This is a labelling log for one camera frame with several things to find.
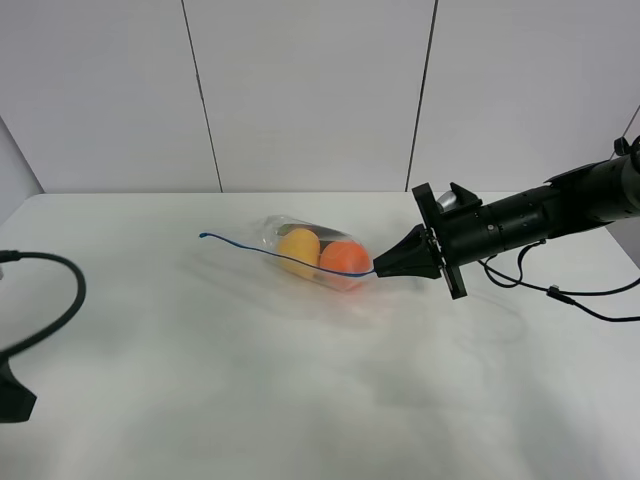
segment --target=clear plastic bag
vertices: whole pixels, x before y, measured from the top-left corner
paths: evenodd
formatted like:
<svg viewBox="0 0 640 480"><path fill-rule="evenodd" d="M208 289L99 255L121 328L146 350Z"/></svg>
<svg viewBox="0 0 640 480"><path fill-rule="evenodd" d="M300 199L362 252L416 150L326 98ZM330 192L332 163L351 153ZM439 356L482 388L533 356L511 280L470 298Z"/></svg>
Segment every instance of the clear plastic bag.
<svg viewBox="0 0 640 480"><path fill-rule="evenodd" d="M255 246L213 233L200 236L265 253L267 261L279 268L336 290L350 290L373 273L371 255L351 235L284 215L267 217L259 224Z"/></svg>

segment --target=orange ball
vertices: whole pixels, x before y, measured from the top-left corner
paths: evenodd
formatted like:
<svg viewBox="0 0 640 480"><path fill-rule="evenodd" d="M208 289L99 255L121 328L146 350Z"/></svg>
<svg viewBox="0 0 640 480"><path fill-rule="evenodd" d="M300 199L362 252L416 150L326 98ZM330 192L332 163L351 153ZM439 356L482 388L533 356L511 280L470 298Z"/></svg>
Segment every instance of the orange ball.
<svg viewBox="0 0 640 480"><path fill-rule="evenodd" d="M332 242L320 255L320 267L342 273L366 273L371 269L367 250L356 242ZM327 274L336 286L350 288L357 281L348 277Z"/></svg>

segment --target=yellow ball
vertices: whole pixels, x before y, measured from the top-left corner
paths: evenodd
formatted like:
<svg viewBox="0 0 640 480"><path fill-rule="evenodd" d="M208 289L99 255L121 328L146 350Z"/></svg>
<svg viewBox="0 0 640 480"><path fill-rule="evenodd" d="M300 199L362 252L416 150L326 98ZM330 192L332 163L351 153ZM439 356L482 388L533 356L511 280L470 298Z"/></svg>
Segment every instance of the yellow ball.
<svg viewBox="0 0 640 480"><path fill-rule="evenodd" d="M320 257L320 239L311 230L296 228L282 237L276 251L280 255L295 258L317 267ZM312 279L315 275L315 270L306 265L284 258L279 260L282 268L291 273L307 279Z"/></svg>

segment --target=white wall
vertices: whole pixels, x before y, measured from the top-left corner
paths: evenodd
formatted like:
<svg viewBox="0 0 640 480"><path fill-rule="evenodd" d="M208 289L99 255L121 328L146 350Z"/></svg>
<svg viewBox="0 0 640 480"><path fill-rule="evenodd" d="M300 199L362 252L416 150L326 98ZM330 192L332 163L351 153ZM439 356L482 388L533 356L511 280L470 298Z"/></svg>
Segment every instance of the white wall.
<svg viewBox="0 0 640 480"><path fill-rule="evenodd" d="M218 190L180 0L2 2L0 65L45 191Z"/></svg>
<svg viewBox="0 0 640 480"><path fill-rule="evenodd" d="M40 188L0 118L0 225Z"/></svg>
<svg viewBox="0 0 640 480"><path fill-rule="evenodd" d="M433 0L186 0L225 191L404 189Z"/></svg>
<svg viewBox="0 0 640 480"><path fill-rule="evenodd" d="M629 127L626 138L631 143L639 135L640 113L636 115ZM616 222L608 228L625 252L636 262L636 265L640 266L640 218Z"/></svg>
<svg viewBox="0 0 640 480"><path fill-rule="evenodd" d="M513 191L608 159L640 103L637 0L443 0L410 186Z"/></svg>

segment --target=white tabletop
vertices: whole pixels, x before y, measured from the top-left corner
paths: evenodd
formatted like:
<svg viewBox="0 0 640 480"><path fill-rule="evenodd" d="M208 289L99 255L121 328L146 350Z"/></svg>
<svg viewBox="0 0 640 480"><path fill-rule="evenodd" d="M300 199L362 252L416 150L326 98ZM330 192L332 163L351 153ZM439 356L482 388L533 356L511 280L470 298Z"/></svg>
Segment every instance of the white tabletop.
<svg viewBox="0 0 640 480"><path fill-rule="evenodd" d="M344 294L198 238L243 240L279 213L376 254L420 221L401 193L27 201L0 227L0 249L68 256L89 290L65 329L12 361L38 402L28 423L0 425L0 478L640 478L640 324L499 289L477 265L462 269L469 296L457 301L443 280L416 278ZM604 229L549 242L525 268L565 289L640 275ZM2 344L75 293L48 262L5 274ZM640 313L637 291L585 303Z"/></svg>

